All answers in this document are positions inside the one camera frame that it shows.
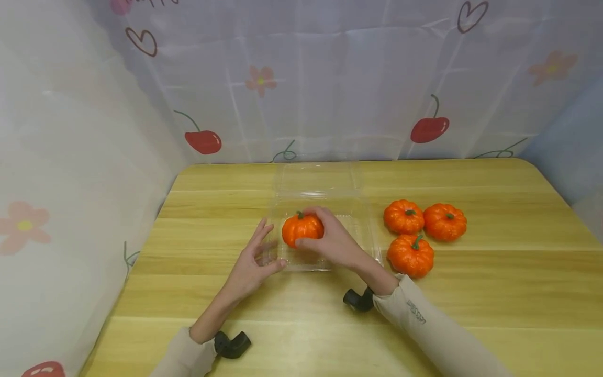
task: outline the plastic clamshell box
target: plastic clamshell box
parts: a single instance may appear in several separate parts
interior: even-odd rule
[[[312,160],[312,157],[301,160]],[[357,162],[280,163],[274,181],[276,196],[268,223],[274,224],[268,242],[274,248],[264,254],[264,263],[275,258],[288,261],[289,271],[327,271],[331,263],[310,250],[292,249],[282,238],[282,227],[297,211],[313,206],[329,208],[356,242],[382,264],[374,243],[370,205],[362,198]]]

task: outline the wrist mount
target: wrist mount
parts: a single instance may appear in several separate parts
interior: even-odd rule
[[[350,305],[352,309],[364,313],[373,309],[373,294],[373,291],[369,287],[364,290],[362,296],[356,293],[355,290],[348,290],[346,295],[343,296],[343,302]]]
[[[233,340],[222,331],[218,331],[213,339],[213,348],[223,358],[238,359],[251,346],[251,340],[247,334],[240,332]]]

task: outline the wooden table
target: wooden table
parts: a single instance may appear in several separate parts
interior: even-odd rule
[[[273,192],[275,165],[195,165],[176,179],[82,376],[146,377],[177,329],[226,280]],[[363,162],[375,219],[391,201],[448,202],[469,219],[452,244],[431,244],[425,295],[516,376],[601,375],[603,253],[570,207],[518,159]],[[385,253],[393,237],[380,221]],[[341,299],[364,284],[348,273],[282,273],[224,326],[253,346],[218,360],[215,376],[437,376],[375,310]]]

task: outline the pumpkin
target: pumpkin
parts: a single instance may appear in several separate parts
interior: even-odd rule
[[[398,234],[417,234],[425,225],[423,211],[413,202],[396,200],[383,212],[388,229]]]
[[[434,204],[423,213],[425,232],[435,239],[454,241],[467,231],[467,218],[450,204]]]
[[[423,277],[434,267],[434,250],[423,235],[403,234],[391,243],[387,259],[399,273]]]
[[[295,240],[298,238],[322,238],[324,235],[324,226],[316,215],[305,215],[301,211],[297,211],[297,215],[293,215],[285,220],[282,235],[283,241],[289,247],[296,249]]]

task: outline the person's right hand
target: person's right hand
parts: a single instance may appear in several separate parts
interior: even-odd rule
[[[319,239],[298,238],[295,246],[313,250],[327,258],[330,262],[347,268],[361,265],[367,258],[366,254],[348,233],[337,217],[324,207],[310,207],[304,214],[315,214],[324,225],[324,236]]]

